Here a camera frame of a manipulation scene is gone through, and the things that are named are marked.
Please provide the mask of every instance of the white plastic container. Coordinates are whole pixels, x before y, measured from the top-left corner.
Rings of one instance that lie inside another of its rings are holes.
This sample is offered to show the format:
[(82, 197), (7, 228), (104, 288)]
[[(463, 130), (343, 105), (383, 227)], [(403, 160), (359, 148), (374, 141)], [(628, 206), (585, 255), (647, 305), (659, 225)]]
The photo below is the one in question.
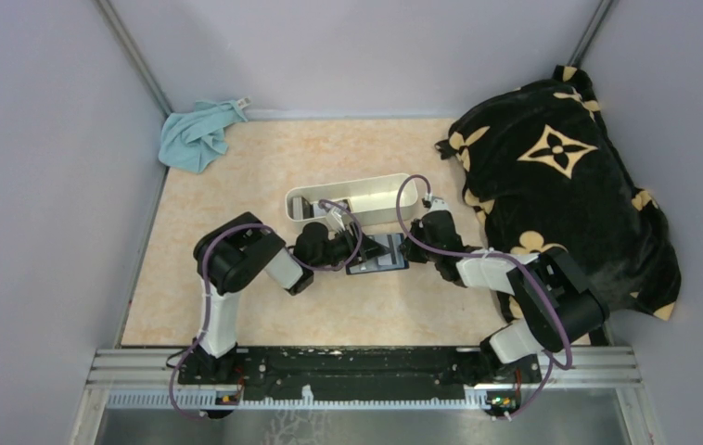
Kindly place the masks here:
[[(291, 213), (292, 198), (304, 197), (314, 203), (319, 199), (340, 201), (347, 199), (351, 212), (360, 220), (362, 226), (383, 223), (395, 223), (398, 217), (395, 214), (395, 197), (398, 188), (408, 178), (406, 173), (396, 173), (376, 178), (358, 179), (345, 183), (324, 185), (311, 185), (308, 187), (292, 188), (286, 194), (286, 216), (294, 223), (298, 230), (305, 224), (320, 222), (327, 225), (324, 216), (295, 220)], [(405, 221), (410, 220), (417, 210), (419, 196), (415, 182), (410, 182), (401, 195), (401, 215)], [(348, 223), (351, 219), (344, 216), (343, 221)]]

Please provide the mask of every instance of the light blue cloth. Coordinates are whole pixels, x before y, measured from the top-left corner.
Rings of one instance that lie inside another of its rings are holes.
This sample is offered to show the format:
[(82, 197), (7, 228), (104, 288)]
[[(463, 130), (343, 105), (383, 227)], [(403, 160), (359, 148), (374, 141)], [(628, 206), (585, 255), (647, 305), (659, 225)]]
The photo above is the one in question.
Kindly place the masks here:
[(237, 101), (198, 101), (192, 113), (172, 113), (160, 132), (160, 162), (177, 169), (201, 173), (228, 149), (224, 128), (247, 122)]

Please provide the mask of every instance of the black fabric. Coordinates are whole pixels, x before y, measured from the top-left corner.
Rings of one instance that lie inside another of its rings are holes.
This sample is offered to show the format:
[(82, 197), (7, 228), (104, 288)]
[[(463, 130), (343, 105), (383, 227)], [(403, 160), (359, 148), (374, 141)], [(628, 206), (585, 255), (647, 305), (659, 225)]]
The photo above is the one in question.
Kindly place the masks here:
[[(464, 164), (464, 200), (491, 247), (565, 248), (612, 311), (654, 313), (676, 300), (681, 276), (665, 215), (633, 184), (585, 72), (557, 67), (550, 80), (486, 100), (437, 149)], [(509, 297), (500, 302), (512, 319)]]

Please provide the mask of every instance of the table surface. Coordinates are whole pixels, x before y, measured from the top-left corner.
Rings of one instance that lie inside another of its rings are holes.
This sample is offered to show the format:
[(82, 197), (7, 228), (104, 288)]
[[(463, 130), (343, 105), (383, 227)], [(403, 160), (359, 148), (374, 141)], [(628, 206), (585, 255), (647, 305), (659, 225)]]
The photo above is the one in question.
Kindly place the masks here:
[[(228, 129), (228, 152), (202, 174), (172, 169), (152, 227), (122, 337), (123, 345), (184, 345), (197, 333), (201, 285), (198, 240), (245, 211), (288, 244), (297, 230), (284, 196), (293, 187), (385, 174), (422, 173), (453, 211), (458, 233), (484, 245), (474, 211), (461, 200), (464, 172), (441, 160), (434, 143), (451, 120), (255, 121)], [(424, 186), (418, 184), (420, 195)], [(401, 232), (394, 223), (368, 234)], [(290, 296), (266, 273), (244, 291), (241, 345), (475, 345), (505, 323), (492, 293), (441, 279), (432, 265), (348, 276), (317, 273)]]

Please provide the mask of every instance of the towel tag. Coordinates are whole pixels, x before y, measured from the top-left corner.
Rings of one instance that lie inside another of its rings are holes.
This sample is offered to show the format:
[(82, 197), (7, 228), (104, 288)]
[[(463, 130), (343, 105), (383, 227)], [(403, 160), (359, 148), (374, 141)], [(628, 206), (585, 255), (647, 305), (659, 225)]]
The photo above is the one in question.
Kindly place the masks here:
[(239, 107), (239, 109), (247, 107), (248, 105), (250, 105), (250, 97), (245, 96), (237, 100), (236, 105)]

